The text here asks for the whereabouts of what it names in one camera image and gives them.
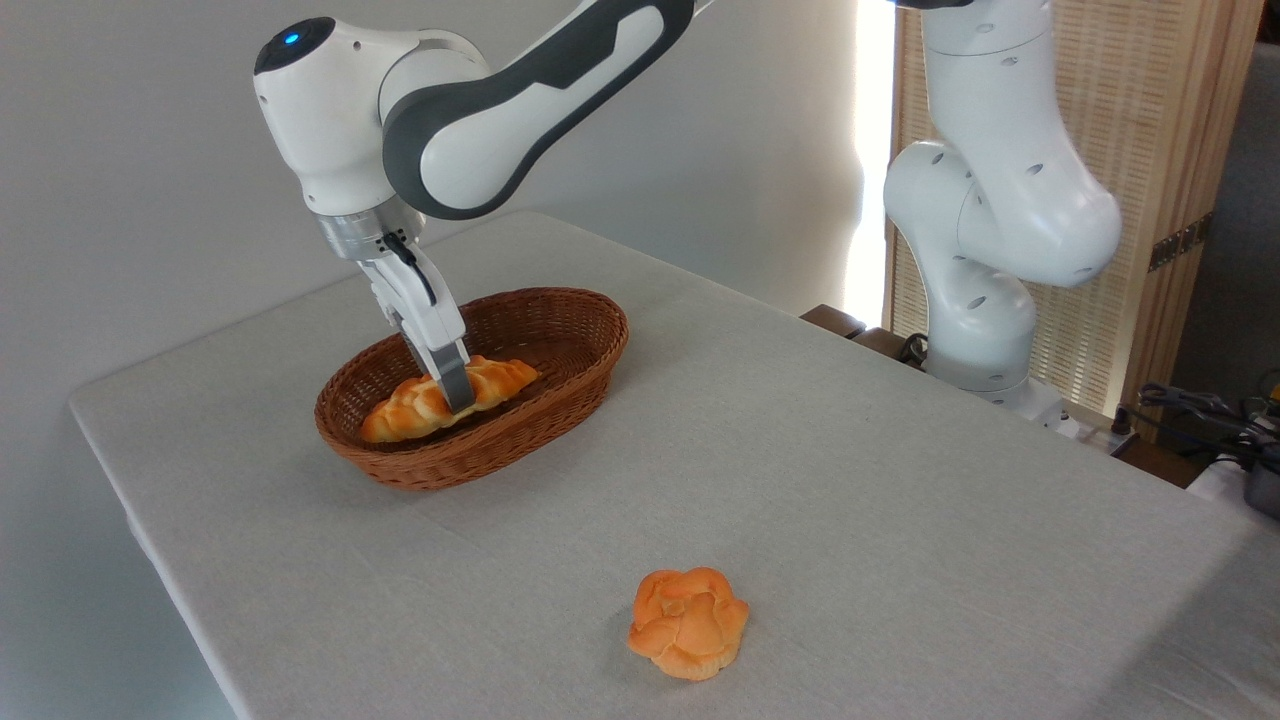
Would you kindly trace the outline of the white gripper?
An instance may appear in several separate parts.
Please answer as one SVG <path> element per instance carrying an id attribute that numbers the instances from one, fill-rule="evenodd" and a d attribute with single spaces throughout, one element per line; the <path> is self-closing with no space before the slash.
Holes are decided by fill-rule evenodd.
<path id="1" fill-rule="evenodd" d="M 411 263 L 393 252 L 358 264 L 369 278 L 384 316 L 404 341 L 419 369 L 430 375 L 452 414 L 476 402 L 462 341 L 465 322 L 440 272 L 417 245 L 406 247 Z"/>

